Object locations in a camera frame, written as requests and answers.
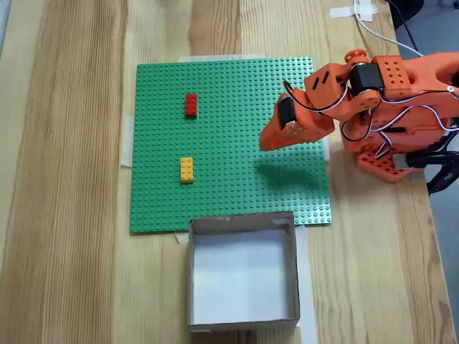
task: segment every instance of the black cable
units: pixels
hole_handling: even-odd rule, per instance
[[[347,93],[346,90],[344,90],[344,93],[341,93],[341,96],[335,100],[333,103],[331,103],[330,105],[328,106],[325,106],[325,107],[317,107],[317,108],[314,108],[314,107],[308,107],[307,105],[304,105],[302,102],[300,102],[294,95],[293,95],[293,88],[292,88],[292,85],[290,85],[290,83],[287,81],[287,80],[284,80],[283,81],[283,87],[285,89],[285,91],[287,92],[288,96],[290,98],[292,98],[292,100],[294,102],[296,102],[298,105],[300,105],[302,108],[305,108],[307,110],[310,110],[310,111],[315,111],[317,113],[319,113],[320,115],[325,115],[324,113],[321,113],[321,111],[327,111],[327,110],[330,110],[330,108],[334,107],[335,105],[337,105],[339,102],[341,102],[343,100],[343,96]]]
[[[402,12],[399,10],[399,8],[397,7],[396,4],[394,4],[394,2],[392,0],[386,0],[388,3],[390,3],[398,12],[399,16],[400,16],[400,19],[402,20],[402,23],[403,23],[403,26],[405,27],[405,29],[407,30],[407,33],[408,33],[408,36],[410,37],[410,40],[411,40],[411,43],[413,44],[413,47],[415,48],[415,50],[419,51],[419,49],[417,48],[416,46],[416,43],[415,43],[415,39],[413,38],[413,36],[411,35],[411,32],[410,32],[410,29],[408,29],[408,25],[407,25],[407,22],[404,20],[404,17],[402,15]]]
[[[348,141],[351,141],[351,142],[359,142],[359,141],[362,141],[363,139],[365,139],[368,134],[370,133],[370,130],[372,129],[372,125],[373,125],[373,113],[370,113],[369,115],[370,117],[370,121],[368,123],[368,128],[366,129],[366,132],[365,134],[361,137],[361,138],[350,138],[345,132],[344,132],[344,127],[346,127],[347,125],[347,121],[346,122],[343,122],[343,125],[341,126],[341,134],[342,136],[347,139]]]
[[[389,152],[392,150],[392,144],[391,144],[391,142],[388,141],[388,140],[386,139],[386,137],[385,137],[384,135],[381,134],[380,131],[378,131],[378,134],[379,134],[379,135],[381,136],[381,138],[384,140],[384,142],[386,143],[386,145],[387,145],[387,147],[388,147],[389,149],[387,149],[387,151],[386,151],[384,154],[382,154],[381,156],[378,156],[378,157],[376,158],[376,160],[379,160],[379,159],[382,158],[383,156],[386,156],[386,155],[389,154]]]

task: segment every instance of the white tape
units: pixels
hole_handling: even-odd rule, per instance
[[[176,233],[174,233],[174,235],[175,235],[175,240],[177,240],[177,242],[179,244],[187,244],[188,243],[188,240],[189,240],[188,233],[176,232]]]
[[[234,54],[234,55],[203,55],[182,56],[179,62],[208,62],[208,61],[233,61],[237,59],[267,59],[267,54]]]
[[[361,4],[356,6],[358,13],[360,14],[360,18],[364,22],[372,22],[373,15],[378,13],[378,6],[375,4],[365,4],[362,3],[369,3],[369,1],[362,0]],[[343,18],[345,16],[353,16],[354,15],[354,7],[339,7],[330,10],[330,17],[331,18]]]
[[[121,154],[121,165],[132,167],[132,151],[134,144],[134,117],[124,116],[123,118],[123,152]]]

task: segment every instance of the white wire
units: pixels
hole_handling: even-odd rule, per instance
[[[405,44],[402,44],[400,42],[397,42],[397,41],[394,41],[393,39],[390,39],[390,38],[387,38],[387,37],[384,37],[376,32],[374,32],[373,30],[371,30],[367,25],[365,25],[363,23],[363,21],[360,19],[360,16],[359,16],[359,10],[357,8],[357,0],[353,0],[353,3],[352,3],[352,9],[354,10],[354,15],[357,19],[357,21],[359,22],[359,24],[365,29],[367,30],[368,32],[371,32],[373,35],[375,35],[376,37],[379,37],[380,39],[383,39],[384,41],[388,41],[388,42],[391,42],[391,43],[394,43],[400,47],[403,47],[405,49],[408,49],[409,51],[411,52],[414,52],[416,55],[419,55],[419,56],[424,56],[423,54],[421,54],[420,52],[418,52],[417,50],[411,48],[411,47],[408,47],[407,45]]]
[[[391,149],[392,149],[392,141],[389,139],[389,137],[383,133],[383,132],[380,132],[379,133],[381,136],[384,136],[387,140],[387,142],[389,142],[389,146],[387,147],[387,149],[385,151],[382,151],[382,149],[387,145],[387,143],[384,141],[380,147],[378,148],[378,150],[376,151],[376,153],[374,154],[374,158],[375,159],[379,159],[381,158],[384,154],[386,154],[387,152],[389,152]]]
[[[392,126],[395,122],[397,122],[400,118],[402,118],[403,116],[406,115],[406,113],[408,111],[410,111],[412,108],[426,108],[426,109],[429,109],[430,111],[433,112],[433,114],[435,115],[435,117],[437,118],[437,121],[438,121],[438,124],[440,125],[440,127],[442,127],[442,129],[444,131],[458,131],[459,128],[446,128],[443,123],[442,123],[442,120],[440,118],[440,115],[438,115],[438,112],[436,109],[434,109],[433,107],[430,107],[429,105],[413,105],[413,106],[409,106],[407,107],[406,109],[404,109],[399,115],[397,115],[393,120],[391,120],[389,123],[387,123],[386,125],[383,125],[382,127],[380,128],[377,128],[377,129],[373,129],[372,128],[372,131],[376,131],[376,132],[382,132],[384,129],[387,129],[388,127]]]
[[[406,115],[406,113],[408,111],[410,111],[412,108],[426,108],[426,109],[429,109],[430,111],[433,112],[433,114],[435,115],[435,117],[437,118],[437,121],[438,121],[438,124],[440,125],[440,127],[444,130],[444,131],[458,131],[459,128],[446,128],[443,123],[442,123],[442,120],[440,118],[440,115],[438,115],[438,112],[436,109],[434,109],[433,107],[430,107],[429,105],[413,105],[413,106],[409,106],[407,107],[406,109],[404,109],[399,115],[397,115],[393,120],[391,120],[389,123],[387,123],[386,125],[383,125],[382,127],[380,128],[377,128],[377,129],[371,129],[371,131],[374,131],[374,132],[377,132],[379,133],[380,135],[384,136],[387,140],[387,142],[389,142],[389,147],[387,147],[386,150],[382,151],[382,149],[387,145],[387,143],[384,141],[380,147],[378,148],[378,151],[374,154],[374,158],[375,159],[379,159],[381,158],[384,154],[386,154],[388,151],[390,151],[390,149],[392,148],[392,142],[391,140],[389,139],[389,136],[386,135],[386,133],[383,131],[384,129],[387,129],[389,127],[391,127],[395,122],[397,122],[400,118],[402,118],[403,116]]]
[[[294,102],[296,102],[298,105],[300,105],[301,107],[309,110],[309,111],[313,111],[314,113],[322,113],[323,111],[329,111],[331,109],[333,109],[334,107],[338,106],[341,101],[344,99],[344,97],[346,97],[347,95],[347,92],[349,90],[349,87],[347,85],[346,82],[342,82],[342,84],[344,84],[344,91],[343,91],[343,94],[341,95],[341,97],[332,105],[328,106],[327,108],[325,109],[322,109],[322,110],[310,110],[308,109],[304,104],[302,104],[301,102],[299,102],[294,96],[293,96],[293,88],[292,87],[287,87],[286,84],[284,84],[284,90],[287,92],[288,96],[290,97],[291,100],[293,100]]]
[[[448,90],[448,92],[456,99],[456,100],[459,100],[459,97],[454,93],[454,92],[451,92]],[[378,96],[379,96],[379,99],[382,101],[382,102],[385,102],[386,104],[402,104],[404,102],[410,102],[411,100],[413,99],[416,99],[417,97],[421,97],[422,95],[424,95],[425,93],[435,93],[435,92],[430,92],[430,91],[427,91],[427,92],[424,92],[424,93],[420,93],[419,95],[413,95],[412,97],[408,97],[407,99],[403,99],[403,100],[387,100],[387,99],[384,99],[384,97],[382,96],[381,92],[378,92]],[[447,93],[446,91],[438,91],[438,93]]]

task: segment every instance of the cardboard box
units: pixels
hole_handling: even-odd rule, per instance
[[[189,329],[295,326],[300,319],[296,265],[291,212],[192,220]]]

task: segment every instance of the yellow lego brick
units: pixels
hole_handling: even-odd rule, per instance
[[[193,158],[180,158],[180,182],[193,183]]]

